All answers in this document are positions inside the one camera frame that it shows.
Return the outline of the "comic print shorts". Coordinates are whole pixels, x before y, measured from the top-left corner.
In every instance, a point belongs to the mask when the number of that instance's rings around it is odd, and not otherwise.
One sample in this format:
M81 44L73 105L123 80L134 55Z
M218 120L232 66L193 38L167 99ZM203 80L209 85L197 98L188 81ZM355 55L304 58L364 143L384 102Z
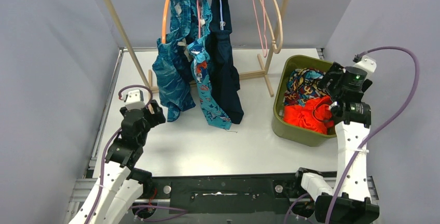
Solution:
M295 69L286 83L283 104L304 107L310 99L327 96L326 90L318 87L318 83L324 75L325 72L314 68Z

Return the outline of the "orange shorts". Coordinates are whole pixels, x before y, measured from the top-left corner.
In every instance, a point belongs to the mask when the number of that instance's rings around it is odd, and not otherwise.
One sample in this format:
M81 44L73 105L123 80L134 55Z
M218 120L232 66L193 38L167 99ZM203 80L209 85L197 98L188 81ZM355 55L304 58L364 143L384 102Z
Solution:
M335 125L333 114L329 109L331 103L331 98L324 96L309 99L304 106L285 106L283 121L303 129L327 135L329 129Z

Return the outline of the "light wooden hanger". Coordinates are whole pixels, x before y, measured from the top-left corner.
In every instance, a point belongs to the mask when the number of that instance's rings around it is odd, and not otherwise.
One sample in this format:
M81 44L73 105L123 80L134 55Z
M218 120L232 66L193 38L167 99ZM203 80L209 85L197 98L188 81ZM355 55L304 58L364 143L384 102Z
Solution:
M258 18L260 22L260 27L263 29L263 13L262 13L262 0L255 0L256 1L256 8L258 13ZM266 19L266 37L268 42L268 49L272 49L272 51L275 54L278 54L281 52L284 44L284 36L283 36L283 17L282 17L282 11L278 4L277 0L271 0L271 3L273 5L274 10L274 20L276 22L275 25L272 24L272 21L270 19L268 10L265 10L265 19Z

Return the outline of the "navy blue shorts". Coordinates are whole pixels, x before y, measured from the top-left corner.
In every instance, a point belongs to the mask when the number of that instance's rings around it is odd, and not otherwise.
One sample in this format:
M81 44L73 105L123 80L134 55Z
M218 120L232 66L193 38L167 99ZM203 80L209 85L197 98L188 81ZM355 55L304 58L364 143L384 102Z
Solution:
M212 20L209 25L210 35L207 40L207 51L213 65L210 72L212 95L218 105L229 116L233 124L240 124L244 111L241 106L238 91L240 90L240 77L233 64L231 16L228 0L223 2L224 30L219 27L219 2L211 0Z

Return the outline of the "light blue hanger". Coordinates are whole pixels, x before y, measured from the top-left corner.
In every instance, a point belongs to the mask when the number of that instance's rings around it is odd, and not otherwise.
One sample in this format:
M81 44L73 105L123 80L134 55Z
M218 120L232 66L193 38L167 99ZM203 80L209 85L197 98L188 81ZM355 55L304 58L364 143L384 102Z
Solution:
M219 27L223 31L224 30L224 26L225 26L225 21L224 21L224 18L223 18L223 2L222 2L222 0L218 0L218 2L219 2L219 19L220 19Z

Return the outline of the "pink wire hanger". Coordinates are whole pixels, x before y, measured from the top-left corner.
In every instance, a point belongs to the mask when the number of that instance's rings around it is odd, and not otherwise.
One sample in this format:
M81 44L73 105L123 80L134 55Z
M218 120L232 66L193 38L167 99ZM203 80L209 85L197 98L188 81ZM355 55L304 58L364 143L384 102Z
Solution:
M257 13L257 8L256 8L256 1L252 0L252 5L253 5L253 10L254 10L254 16L255 16L255 21L256 21L256 26L257 26L257 31L258 31L258 37L259 37L259 41L260 41L260 46L262 49L262 55L264 58L267 57L268 55L268 42L267 42L267 37L266 37L266 31L267 31L267 22L265 19L265 3L264 0L262 0L262 13L263 13L263 29L261 29L260 27L260 22L259 22L259 18L258 18L258 13Z

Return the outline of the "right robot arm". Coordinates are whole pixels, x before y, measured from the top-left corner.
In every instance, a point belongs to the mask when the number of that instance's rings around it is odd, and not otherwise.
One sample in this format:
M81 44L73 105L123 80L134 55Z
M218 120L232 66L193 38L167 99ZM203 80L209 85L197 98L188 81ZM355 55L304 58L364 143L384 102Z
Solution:
M379 217L366 174L369 151L365 142L372 124L371 107L362 101L376 68L374 61L346 67L333 63L318 83L332 100L329 108L338 143L336 182L331 187L319 172L300 169L292 190L300 197L311 196L319 223L372 223Z

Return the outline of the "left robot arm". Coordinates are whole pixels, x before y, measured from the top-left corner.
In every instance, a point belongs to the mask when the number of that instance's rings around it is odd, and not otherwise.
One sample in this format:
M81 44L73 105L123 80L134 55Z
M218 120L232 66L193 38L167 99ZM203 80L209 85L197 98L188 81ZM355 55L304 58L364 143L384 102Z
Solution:
M100 176L70 223L119 223L139 197L154 193L152 173L137 169L148 132L166 119L156 100L122 107L121 127L111 138Z

